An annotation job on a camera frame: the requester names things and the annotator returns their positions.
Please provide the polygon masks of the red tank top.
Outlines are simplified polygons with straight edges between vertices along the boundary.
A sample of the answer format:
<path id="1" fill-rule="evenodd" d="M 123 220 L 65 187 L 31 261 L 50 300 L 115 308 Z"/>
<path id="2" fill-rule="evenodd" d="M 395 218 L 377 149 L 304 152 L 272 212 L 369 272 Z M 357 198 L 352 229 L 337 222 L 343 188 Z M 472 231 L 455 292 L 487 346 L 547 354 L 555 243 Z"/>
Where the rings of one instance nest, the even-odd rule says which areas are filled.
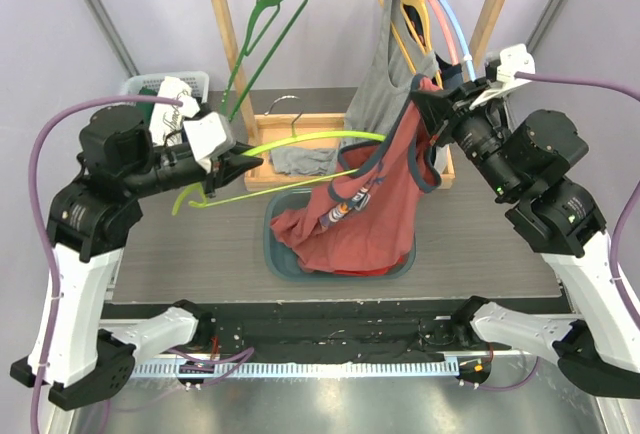
<path id="1" fill-rule="evenodd" d="M 368 270 L 334 270 L 332 271 L 333 275 L 347 276 L 347 277 L 381 277 L 388 275 L 391 271 L 393 271 L 397 265 L 385 266 L 376 269 L 368 269 Z"/>

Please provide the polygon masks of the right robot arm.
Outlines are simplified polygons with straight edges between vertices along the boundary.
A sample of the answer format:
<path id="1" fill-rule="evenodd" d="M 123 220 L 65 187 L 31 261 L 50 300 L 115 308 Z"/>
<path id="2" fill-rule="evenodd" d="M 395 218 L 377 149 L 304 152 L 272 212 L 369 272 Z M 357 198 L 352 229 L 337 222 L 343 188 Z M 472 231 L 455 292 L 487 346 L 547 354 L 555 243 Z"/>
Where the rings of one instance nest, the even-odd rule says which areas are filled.
<path id="1" fill-rule="evenodd" d="M 639 395 L 639 301 L 618 261 L 593 196 L 568 177 L 588 147 L 563 113 L 538 110 L 508 128 L 502 93 L 477 82 L 457 89 L 414 89 L 408 109 L 421 117 L 426 147 L 455 143 L 507 205 L 515 232 L 571 292 L 580 318 L 554 322 L 473 296 L 451 317 L 465 349 L 481 342 L 521 348 L 552 362 L 582 391 Z"/>

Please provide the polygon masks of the grey tank top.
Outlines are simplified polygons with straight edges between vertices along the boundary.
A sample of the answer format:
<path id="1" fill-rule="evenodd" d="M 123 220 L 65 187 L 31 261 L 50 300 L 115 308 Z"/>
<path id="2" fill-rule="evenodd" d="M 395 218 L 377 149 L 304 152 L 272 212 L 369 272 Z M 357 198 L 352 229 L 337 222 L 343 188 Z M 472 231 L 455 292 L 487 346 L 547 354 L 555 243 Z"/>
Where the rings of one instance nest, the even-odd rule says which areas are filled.
<path id="1" fill-rule="evenodd" d="M 424 74 L 432 79 L 436 71 L 434 54 L 421 53 L 419 46 L 411 37 L 403 15 L 399 0 L 383 0 L 382 17 L 376 51 L 372 64 L 367 70 L 364 80 L 356 90 L 346 111 L 344 128 L 353 131 L 364 131 L 386 134 L 394 124 L 400 109 L 405 105 L 411 82 L 415 75 Z M 400 41 L 406 47 L 416 68 L 412 73 L 392 33 L 391 23 L 397 28 Z M 343 141 L 338 148 L 356 144 L 358 140 Z M 326 164 L 326 174 L 335 171 L 337 165 Z M 316 171 L 308 175 L 318 176 L 320 165 Z"/>

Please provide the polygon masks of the yellow hanger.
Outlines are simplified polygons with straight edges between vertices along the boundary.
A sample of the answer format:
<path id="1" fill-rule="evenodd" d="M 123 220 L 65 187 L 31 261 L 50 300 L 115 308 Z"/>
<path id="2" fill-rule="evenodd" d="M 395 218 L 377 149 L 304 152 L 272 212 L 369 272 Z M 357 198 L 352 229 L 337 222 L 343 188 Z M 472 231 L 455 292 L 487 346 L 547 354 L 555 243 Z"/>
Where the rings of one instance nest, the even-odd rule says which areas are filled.
<path id="1" fill-rule="evenodd" d="M 382 7 L 384 4 L 383 0 L 378 0 L 378 1 L 380 6 Z M 402 6 L 401 14 L 403 15 L 405 24 L 407 25 L 407 28 L 412 38 L 414 39 L 416 44 L 419 46 L 421 53 L 425 56 L 427 54 L 435 55 L 435 51 L 433 50 L 431 38 L 430 38 L 430 18 L 429 18 L 429 13 L 428 13 L 425 1 L 424 0 L 399 0 L 399 1 Z M 406 12 L 405 10 L 406 7 L 412 8 L 416 11 L 417 17 L 418 17 L 417 25 L 422 27 L 422 35 L 418 34 L 417 28 L 415 27 L 416 23 L 414 23 L 414 21 L 411 20 L 409 14 Z M 392 27 L 391 30 L 394 35 L 394 38 L 396 39 L 396 42 L 399 44 L 400 50 L 403 53 L 403 56 L 405 57 L 408 67 L 410 68 L 411 72 L 415 74 L 417 72 L 416 68 L 409 56 L 409 53 L 406 47 L 400 41 L 397 28 L 395 27 L 393 22 L 391 23 L 391 27 Z M 436 84 L 438 87 L 442 88 L 443 80 L 442 80 L 441 70 L 439 68 L 437 60 L 435 65 L 436 65 L 436 71 L 435 71 Z"/>

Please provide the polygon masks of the maroon graphic tank top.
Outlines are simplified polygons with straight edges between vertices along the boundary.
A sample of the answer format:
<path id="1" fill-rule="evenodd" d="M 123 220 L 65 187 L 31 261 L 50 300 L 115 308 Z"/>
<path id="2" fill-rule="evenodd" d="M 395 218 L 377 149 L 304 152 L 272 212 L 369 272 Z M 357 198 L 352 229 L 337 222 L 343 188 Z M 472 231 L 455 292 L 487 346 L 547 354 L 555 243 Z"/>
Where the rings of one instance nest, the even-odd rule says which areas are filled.
<path id="1" fill-rule="evenodd" d="M 340 149 L 337 178 L 313 188 L 305 207 L 272 219 L 276 240 L 307 272 L 395 265 L 411 250 L 421 197 L 441 184 L 434 148 L 406 100 L 383 141 Z"/>

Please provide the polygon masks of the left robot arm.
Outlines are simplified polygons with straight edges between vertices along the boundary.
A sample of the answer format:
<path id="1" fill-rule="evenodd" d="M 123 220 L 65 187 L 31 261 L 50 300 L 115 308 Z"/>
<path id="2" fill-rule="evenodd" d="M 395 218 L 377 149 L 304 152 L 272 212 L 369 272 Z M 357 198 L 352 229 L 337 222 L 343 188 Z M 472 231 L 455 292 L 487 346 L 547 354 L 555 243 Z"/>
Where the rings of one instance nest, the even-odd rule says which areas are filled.
<path id="1" fill-rule="evenodd" d="M 215 336 L 212 313 L 187 300 L 132 328 L 100 328 L 109 281 L 142 218 L 140 199 L 191 184 L 211 193 L 263 162 L 229 140 L 206 171 L 188 143 L 154 145 L 142 111 L 128 104 L 95 112 L 79 141 L 81 171 L 46 220 L 54 265 L 37 341 L 10 369 L 26 387 L 48 384 L 49 401 L 65 411 L 109 400 L 138 365 L 176 347 L 203 352 Z"/>

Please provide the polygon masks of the lime green hanger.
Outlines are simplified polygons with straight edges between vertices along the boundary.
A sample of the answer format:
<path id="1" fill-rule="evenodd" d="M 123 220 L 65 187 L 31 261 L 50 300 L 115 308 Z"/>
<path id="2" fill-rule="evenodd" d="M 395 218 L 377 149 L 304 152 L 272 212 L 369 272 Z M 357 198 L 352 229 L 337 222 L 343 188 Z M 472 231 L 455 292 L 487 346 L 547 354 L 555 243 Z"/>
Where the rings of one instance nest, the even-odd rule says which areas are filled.
<path id="1" fill-rule="evenodd" d="M 249 156 L 262 160 L 264 163 L 269 162 L 273 166 L 276 174 L 284 173 L 285 175 L 308 175 L 310 172 L 316 171 L 316 165 L 320 165 L 318 176 L 325 179 L 326 164 L 329 166 L 335 164 L 335 156 L 338 148 L 343 141 L 373 141 L 381 142 L 385 139 L 384 134 L 368 133 L 364 131 L 316 131 L 306 134 L 297 134 L 278 140 L 273 140 L 258 146 L 249 147 L 241 153 L 242 156 Z M 252 191 L 249 194 L 235 196 L 222 201 L 210 200 L 204 192 L 201 182 L 196 182 L 185 187 L 176 197 L 171 208 L 171 214 L 176 216 L 187 198 L 194 193 L 200 196 L 199 201 L 190 201 L 189 206 L 192 208 L 203 208 L 204 206 L 215 207 L 231 202 L 239 202 L 240 200 L 257 197 L 264 192 L 271 194 L 274 189 L 263 189 L 261 191 Z"/>

